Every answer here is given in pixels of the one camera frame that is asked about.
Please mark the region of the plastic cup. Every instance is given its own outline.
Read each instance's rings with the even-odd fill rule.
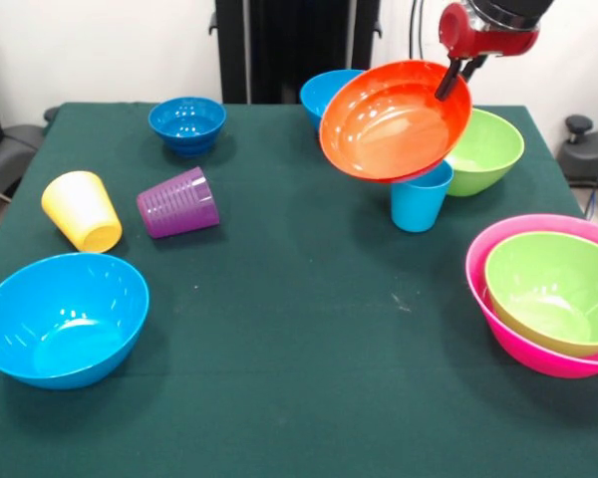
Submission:
[[[42,209],[83,252],[105,252],[122,237],[122,224],[102,180],[89,171],[67,172],[42,193]]]
[[[219,213],[200,167],[138,195],[138,209],[153,239],[219,224]]]
[[[416,179],[391,186],[392,220],[407,232],[424,232],[435,225],[453,178],[451,166],[443,161]]]

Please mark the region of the bowl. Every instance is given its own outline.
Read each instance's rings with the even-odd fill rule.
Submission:
[[[175,154],[193,157],[209,151],[226,122],[226,109],[208,98],[175,98],[154,107],[149,124]]]
[[[480,232],[467,250],[465,274],[469,289],[498,343],[520,363],[537,372],[560,378],[583,378],[598,374],[598,354],[576,358],[535,344],[502,322],[491,306],[485,283],[485,259],[500,241],[529,231],[562,232],[598,244],[598,224],[575,217],[529,214],[496,222]]]
[[[485,282],[498,317],[521,335],[574,357],[598,353],[598,245],[559,232],[497,244]]]
[[[146,281],[122,259],[35,262],[0,284],[0,371],[42,388],[95,383],[129,354],[148,310]]]
[[[472,196],[488,189],[518,162],[525,141],[516,127],[497,115],[474,109],[465,133],[448,154],[454,169],[450,196]]]
[[[308,80],[301,88],[299,98],[306,109],[308,120],[319,131],[321,117],[326,107],[350,80],[361,75],[363,70],[333,70]]]
[[[448,99],[435,91],[447,68],[406,61],[350,81],[321,121],[321,148],[332,164],[359,179],[395,182],[434,169],[467,126],[471,98],[459,77]]]

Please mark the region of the yellow cup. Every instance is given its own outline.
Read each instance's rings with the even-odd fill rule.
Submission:
[[[105,252],[122,237],[104,183],[92,172],[56,177],[42,193],[42,209],[79,251]]]

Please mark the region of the green bowl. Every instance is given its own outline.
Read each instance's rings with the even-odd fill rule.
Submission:
[[[474,109],[467,129],[446,161],[454,169],[450,196],[472,196],[504,176],[525,150],[522,135],[506,119]]]
[[[511,236],[485,262],[498,317],[536,344],[573,357],[598,353],[598,245],[557,232]]]

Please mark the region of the table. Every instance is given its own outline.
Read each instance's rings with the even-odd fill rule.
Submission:
[[[0,374],[0,477],[598,476],[598,376],[568,381],[506,355],[463,260],[490,223],[580,215],[522,107],[524,158],[399,231],[389,189],[341,174],[298,106],[229,106],[212,154],[183,160],[150,105],[66,105],[0,228],[0,281],[72,251],[40,195],[60,173],[105,182],[142,271],[146,328],[113,376],[50,392]],[[200,164],[221,225],[153,241],[135,196]]]

